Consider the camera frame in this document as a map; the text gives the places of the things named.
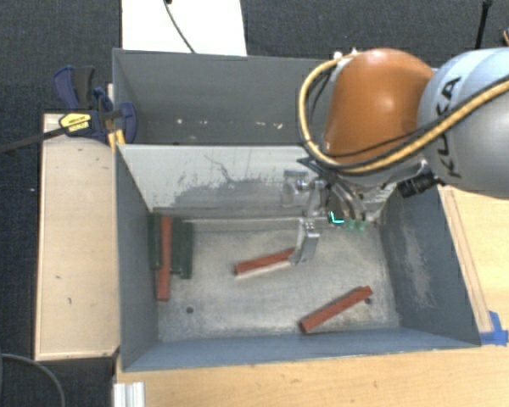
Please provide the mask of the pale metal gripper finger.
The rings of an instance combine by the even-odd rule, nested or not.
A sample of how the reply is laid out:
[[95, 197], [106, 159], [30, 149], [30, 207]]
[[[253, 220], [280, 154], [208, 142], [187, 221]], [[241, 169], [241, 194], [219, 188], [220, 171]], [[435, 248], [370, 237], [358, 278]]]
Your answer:
[[320, 239], [320, 232], [315, 223], [310, 220], [301, 220], [297, 235], [297, 242], [288, 260], [292, 265], [299, 265], [312, 260]]
[[285, 170], [280, 192], [280, 203], [284, 208], [304, 208], [310, 192], [307, 170]]

